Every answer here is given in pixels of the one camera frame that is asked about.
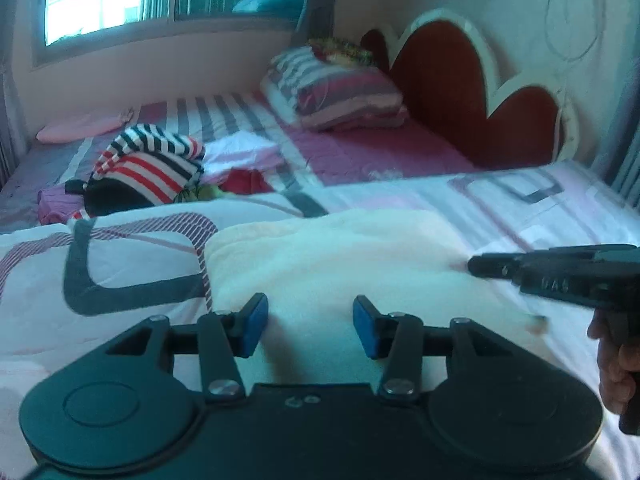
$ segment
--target black handle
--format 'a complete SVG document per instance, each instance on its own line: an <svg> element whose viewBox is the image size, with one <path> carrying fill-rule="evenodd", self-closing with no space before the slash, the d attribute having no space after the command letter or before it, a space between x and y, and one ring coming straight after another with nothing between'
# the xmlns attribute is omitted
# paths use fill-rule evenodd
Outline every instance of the black handle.
<svg viewBox="0 0 640 480"><path fill-rule="evenodd" d="M617 346L628 343L640 335L640 314L635 312L611 312L605 314L613 342ZM620 431L628 435L640 435L640 373L633 374L636 394L620 416Z"/></svg>
<svg viewBox="0 0 640 480"><path fill-rule="evenodd" d="M620 416L620 431L628 435L640 435L640 373L633 374L636 394L629 401L625 413Z"/></svg>

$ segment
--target hand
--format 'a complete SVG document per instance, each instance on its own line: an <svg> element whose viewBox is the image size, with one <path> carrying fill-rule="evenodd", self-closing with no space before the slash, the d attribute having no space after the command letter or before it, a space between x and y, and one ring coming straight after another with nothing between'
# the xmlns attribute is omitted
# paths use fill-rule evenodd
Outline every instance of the hand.
<svg viewBox="0 0 640 480"><path fill-rule="evenodd" d="M598 311L589 325L588 335L600 340L598 368L602 402L610 412L621 415L636 394L631 372L640 372L640 341L617 346L611 339L604 315Z"/></svg>

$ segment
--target white fleece blanket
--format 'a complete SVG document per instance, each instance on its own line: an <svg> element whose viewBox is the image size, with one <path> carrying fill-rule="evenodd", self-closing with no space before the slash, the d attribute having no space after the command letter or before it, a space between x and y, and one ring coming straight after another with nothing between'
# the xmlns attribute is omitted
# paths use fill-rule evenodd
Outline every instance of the white fleece blanket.
<svg viewBox="0 0 640 480"><path fill-rule="evenodd" d="M351 322L365 294L382 312L425 324L469 317L553 360L532 318L491 282L465 271L464 244L436 213L352 210L319 219L229 227L205 248L213 309L238 310L255 292L270 301L270 321L253 358L239 360L256 382L376 385L382 363L368 360ZM444 359L425 359L423 387L446 376Z"/></svg>

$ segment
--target window frame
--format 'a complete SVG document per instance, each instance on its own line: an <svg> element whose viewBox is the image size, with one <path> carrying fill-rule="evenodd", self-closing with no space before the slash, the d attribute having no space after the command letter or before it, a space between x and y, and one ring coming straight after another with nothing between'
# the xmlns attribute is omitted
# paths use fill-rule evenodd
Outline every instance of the window frame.
<svg viewBox="0 0 640 480"><path fill-rule="evenodd" d="M81 36L66 38L47 45L47 0L35 0L36 16L33 26L33 67L39 68L77 56L84 56L105 48L135 41L170 38L184 34L241 32L245 30L282 30L292 32L296 23L285 18L269 16L240 16L220 12L215 16L180 19L176 15L176 0L169 0L169 16L153 20L124 23L102 28Z"/></svg>

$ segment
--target wire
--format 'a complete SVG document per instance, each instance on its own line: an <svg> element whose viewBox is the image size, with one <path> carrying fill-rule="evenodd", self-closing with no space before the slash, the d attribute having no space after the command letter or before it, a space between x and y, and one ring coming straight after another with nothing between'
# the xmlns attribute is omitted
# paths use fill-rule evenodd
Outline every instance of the wire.
<svg viewBox="0 0 640 480"><path fill-rule="evenodd" d="M551 39L551 34L549 31L549 16L551 14L551 3L553 0L546 1L546 10L545 10L545 41L546 46L554 54L558 59L565 62L565 70L564 70L564 83L562 85L562 101L558 106L558 114L556 115L556 123L554 126L554 148L552 152L552 161L558 159L559 152L561 149L560 146L560 137L561 137L561 127L562 127L562 116L564 115L564 110L567 104L567 93L568 93L568 79L570 70L579 62L581 62L596 46L600 38L602 37L602 32L604 28L605 21L605 11L606 5L605 0L594 0L594 26L595 33L593 35L593 39L589 42L589 44L585 47L580 54L571 56L561 52L561 50L556 47L554 42ZM571 51L571 46L573 44L573 29L570 27L570 16L569 16L569 0L564 0L564 22L567 24L567 28L569 30L569 51Z"/></svg>
<svg viewBox="0 0 640 480"><path fill-rule="evenodd" d="M594 13L595 14L594 24L595 24L596 30L595 30L593 39L589 42L587 47L585 47L585 49L576 56L568 56L567 54L563 54L562 52L560 52L560 49L555 46L553 40L551 39L551 34L549 32L549 16L551 15L552 2L553 0L546 1L546 11L545 11L545 41L546 41L546 45L548 46L548 49L556 57L568 63L574 63L574 62L583 60L587 56L587 54L590 53L591 50L593 50L593 47L596 45L596 43L598 43L598 40L602 35L602 23L604 21L604 5L603 5L604 0L596 0L595 6L600 7L600 12L598 12L596 9L596 12ZM564 17L567 20L568 19L568 0L565 0L564 14L565 14Z"/></svg>

